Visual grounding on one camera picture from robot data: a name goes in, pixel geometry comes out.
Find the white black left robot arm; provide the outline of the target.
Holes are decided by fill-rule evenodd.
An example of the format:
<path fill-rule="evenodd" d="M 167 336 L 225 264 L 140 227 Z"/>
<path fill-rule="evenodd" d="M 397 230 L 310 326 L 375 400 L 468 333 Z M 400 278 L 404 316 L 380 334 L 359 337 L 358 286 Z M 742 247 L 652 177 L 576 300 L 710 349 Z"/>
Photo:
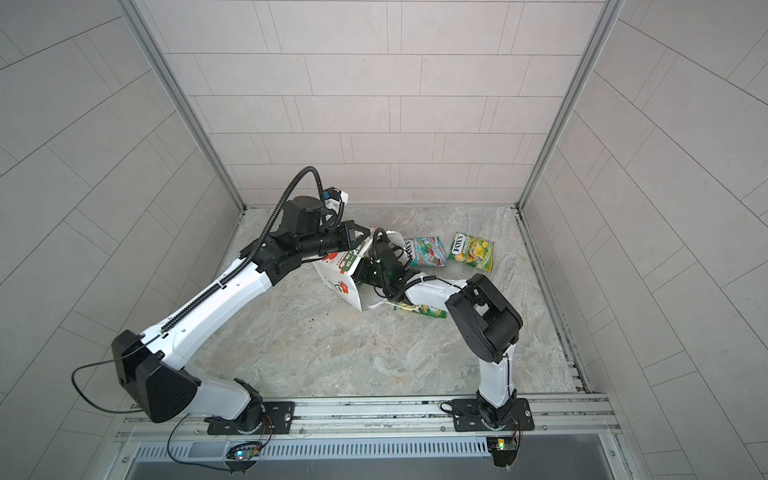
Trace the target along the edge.
<path fill-rule="evenodd" d="M 350 251 L 369 236 L 354 221 L 266 234 L 205 290 L 163 321 L 112 342 L 120 386 L 155 423 L 179 414 L 203 414 L 212 433 L 250 433 L 263 424 L 263 398 L 241 379 L 197 375 L 185 366 L 194 353 L 242 307 L 312 259 Z"/>

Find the teal Fox's candy packet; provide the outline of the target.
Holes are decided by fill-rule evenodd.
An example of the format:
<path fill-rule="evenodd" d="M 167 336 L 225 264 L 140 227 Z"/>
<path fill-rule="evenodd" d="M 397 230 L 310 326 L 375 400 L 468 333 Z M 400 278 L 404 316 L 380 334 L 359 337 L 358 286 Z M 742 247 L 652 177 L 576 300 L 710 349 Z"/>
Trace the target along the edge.
<path fill-rule="evenodd" d="M 405 249 L 411 267 L 442 268 L 447 264 L 448 255 L 439 237 L 406 239 Z"/>

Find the yellow green Fox's candy packet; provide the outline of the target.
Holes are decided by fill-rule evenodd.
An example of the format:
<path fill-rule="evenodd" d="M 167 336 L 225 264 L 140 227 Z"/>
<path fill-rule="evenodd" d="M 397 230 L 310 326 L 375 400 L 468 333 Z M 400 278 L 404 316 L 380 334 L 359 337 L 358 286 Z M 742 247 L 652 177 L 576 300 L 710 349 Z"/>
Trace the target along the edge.
<path fill-rule="evenodd" d="M 454 236 L 448 258 L 477 269 L 491 272 L 494 266 L 495 243 L 462 232 Z"/>

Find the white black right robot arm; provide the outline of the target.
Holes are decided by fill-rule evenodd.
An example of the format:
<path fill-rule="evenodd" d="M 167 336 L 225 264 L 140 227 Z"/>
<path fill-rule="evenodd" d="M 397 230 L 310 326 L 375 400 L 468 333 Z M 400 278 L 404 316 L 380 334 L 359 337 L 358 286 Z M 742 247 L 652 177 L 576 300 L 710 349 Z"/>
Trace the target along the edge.
<path fill-rule="evenodd" d="M 470 407 L 453 404 L 455 418 L 476 421 L 489 430 L 534 428 L 527 400 L 517 395 L 512 357 L 523 327 L 522 316 L 483 274 L 447 280 L 408 265 L 403 249 L 376 240 L 354 269 L 353 279 L 393 303 L 445 311 L 478 358 L 480 382 Z"/>

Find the white floral paper bag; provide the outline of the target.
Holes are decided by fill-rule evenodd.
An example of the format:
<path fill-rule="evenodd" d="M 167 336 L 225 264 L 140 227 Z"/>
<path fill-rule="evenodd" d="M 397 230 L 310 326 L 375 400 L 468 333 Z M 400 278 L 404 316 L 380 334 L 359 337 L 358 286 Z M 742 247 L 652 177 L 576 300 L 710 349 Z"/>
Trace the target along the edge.
<path fill-rule="evenodd" d="M 358 311 L 392 302 L 391 297 L 397 292 L 395 281 L 391 280 L 389 285 L 393 292 L 389 297 L 385 295 L 377 265 L 369 256 L 372 244 L 373 240 L 369 238 L 354 250 L 329 254 L 326 259 L 314 263 L 323 283 Z"/>

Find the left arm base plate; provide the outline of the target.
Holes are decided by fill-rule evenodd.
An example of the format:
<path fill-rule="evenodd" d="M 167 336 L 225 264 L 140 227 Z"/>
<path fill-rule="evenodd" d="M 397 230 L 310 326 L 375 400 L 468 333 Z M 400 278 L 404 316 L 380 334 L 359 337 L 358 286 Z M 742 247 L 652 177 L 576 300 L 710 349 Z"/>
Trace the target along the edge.
<path fill-rule="evenodd" d="M 290 401 L 267 401 L 249 405 L 234 420 L 207 417 L 208 435 L 283 435 L 290 432 L 296 404 Z"/>

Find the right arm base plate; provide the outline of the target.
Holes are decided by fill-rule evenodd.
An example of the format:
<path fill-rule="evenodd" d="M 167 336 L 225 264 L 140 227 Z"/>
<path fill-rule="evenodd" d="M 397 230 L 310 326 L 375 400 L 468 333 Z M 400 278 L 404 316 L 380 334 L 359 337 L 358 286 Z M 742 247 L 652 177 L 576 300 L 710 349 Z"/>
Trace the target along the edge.
<path fill-rule="evenodd" d="M 527 399 L 509 399 L 502 407 L 494 407 L 482 397 L 452 399 L 442 402 L 440 409 L 453 419 L 457 432 L 533 431 L 535 424 Z"/>

